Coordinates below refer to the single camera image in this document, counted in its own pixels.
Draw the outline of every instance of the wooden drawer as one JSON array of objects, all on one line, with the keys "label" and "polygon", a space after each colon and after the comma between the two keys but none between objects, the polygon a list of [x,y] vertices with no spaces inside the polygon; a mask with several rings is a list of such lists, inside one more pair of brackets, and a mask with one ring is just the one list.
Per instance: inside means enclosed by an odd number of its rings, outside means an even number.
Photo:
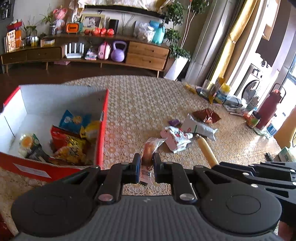
[{"label": "wooden drawer", "polygon": [[62,58],[62,50],[59,47],[27,50],[28,61],[59,58]]},{"label": "wooden drawer", "polygon": [[130,42],[128,53],[137,53],[151,57],[166,59],[169,50],[155,45]]},{"label": "wooden drawer", "polygon": [[126,57],[126,63],[145,69],[162,70],[165,66],[165,59],[128,53]]},{"label": "wooden drawer", "polygon": [[18,63],[27,60],[26,51],[17,51],[1,55],[2,64]]}]

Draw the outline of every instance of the stuffed toy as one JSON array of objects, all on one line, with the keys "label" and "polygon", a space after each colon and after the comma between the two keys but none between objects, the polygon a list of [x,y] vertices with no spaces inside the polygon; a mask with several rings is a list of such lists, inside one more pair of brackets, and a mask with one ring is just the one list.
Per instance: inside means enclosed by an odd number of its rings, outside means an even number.
[{"label": "stuffed toy", "polygon": [[62,28],[65,26],[64,17],[66,16],[67,12],[68,12],[68,9],[63,8],[62,5],[59,7],[59,9],[55,9],[53,11],[54,17],[56,18],[54,23],[57,26],[58,34],[62,32]]}]

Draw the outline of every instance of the red and white box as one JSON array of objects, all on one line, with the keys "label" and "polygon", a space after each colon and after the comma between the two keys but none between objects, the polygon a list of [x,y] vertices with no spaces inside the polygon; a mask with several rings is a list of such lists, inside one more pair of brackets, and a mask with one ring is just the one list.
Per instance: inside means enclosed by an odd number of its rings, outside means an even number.
[{"label": "red and white box", "polygon": [[86,166],[56,166],[25,159],[19,154],[21,135],[34,133],[42,149],[51,155],[50,128],[59,126],[66,110],[73,115],[91,114],[101,120],[96,144],[87,158],[102,167],[107,122],[108,89],[69,85],[20,85],[4,102],[0,113],[0,167],[17,174],[52,182],[80,171]]}]

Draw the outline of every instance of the white planter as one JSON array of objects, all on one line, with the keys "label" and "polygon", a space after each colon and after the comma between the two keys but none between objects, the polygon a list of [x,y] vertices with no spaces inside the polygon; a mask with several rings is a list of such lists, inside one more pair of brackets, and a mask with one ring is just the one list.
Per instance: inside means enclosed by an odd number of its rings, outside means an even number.
[{"label": "white planter", "polygon": [[176,80],[176,78],[181,73],[182,69],[184,68],[185,64],[187,63],[188,59],[184,57],[177,58],[169,71],[165,74],[164,78],[169,80]]}]

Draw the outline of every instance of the photo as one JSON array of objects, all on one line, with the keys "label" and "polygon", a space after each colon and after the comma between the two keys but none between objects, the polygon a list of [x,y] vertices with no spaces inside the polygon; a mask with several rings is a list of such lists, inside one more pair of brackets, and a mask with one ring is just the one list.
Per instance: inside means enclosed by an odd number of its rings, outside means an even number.
[{"label": "photo", "polygon": [[83,29],[102,28],[104,15],[84,15],[82,19]]}]

